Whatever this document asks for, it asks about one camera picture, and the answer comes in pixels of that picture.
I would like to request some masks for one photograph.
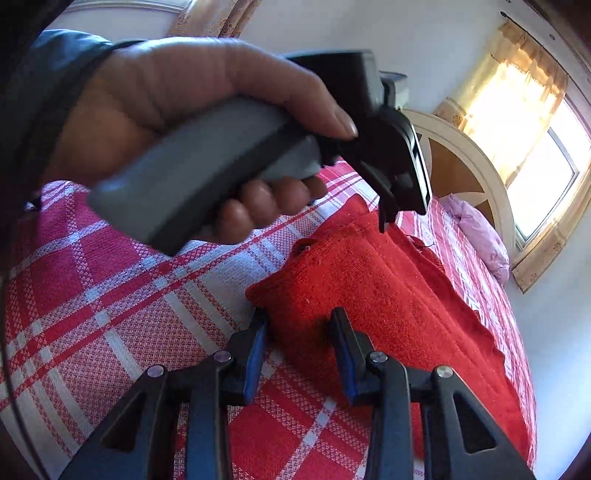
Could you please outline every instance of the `plaid bedsheet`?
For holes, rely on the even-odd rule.
[[[41,214],[20,223],[7,323],[18,404],[52,478],[145,369],[194,365],[244,328],[253,312],[244,290],[278,270],[298,238],[309,236],[355,193],[377,207],[375,192],[346,163],[323,175],[329,194],[305,212],[279,219],[240,245],[191,242],[173,259],[97,218],[85,204],[84,188],[69,182],[44,188]],[[480,313],[505,354],[532,438],[532,465],[535,399],[503,289],[436,200],[427,216],[404,213],[398,225],[434,249],[456,291]],[[28,457],[4,379],[0,417]],[[229,420],[236,479],[363,478],[369,432],[319,394],[278,350],[265,360],[254,404],[231,409]],[[183,476],[185,432],[181,415],[177,479]],[[417,461],[415,477],[423,476]]]

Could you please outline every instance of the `red towel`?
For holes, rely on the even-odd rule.
[[[351,198],[312,238],[295,244],[279,272],[247,290],[270,314],[272,338],[320,391],[344,405],[326,329],[331,310],[342,306],[354,329],[404,365],[428,371],[451,365],[526,459],[519,399],[493,336],[456,294],[434,253],[395,225],[383,235],[377,224],[363,199]],[[352,410],[369,422],[366,411]],[[422,456],[417,411],[413,436]]]

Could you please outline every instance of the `dark jacket sleeve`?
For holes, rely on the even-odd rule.
[[[33,192],[70,109],[96,68],[116,48],[70,30],[41,33],[10,77],[0,100],[0,249]]]

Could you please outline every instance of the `beige curtain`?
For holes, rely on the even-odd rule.
[[[508,20],[482,61],[435,115],[473,139],[508,187],[548,131],[568,78],[549,53]]]
[[[239,37],[261,0],[190,0],[168,36]]]

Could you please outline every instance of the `window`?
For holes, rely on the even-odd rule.
[[[588,168],[590,154],[589,134],[565,98],[548,133],[507,189],[520,247],[548,222],[579,174]]]

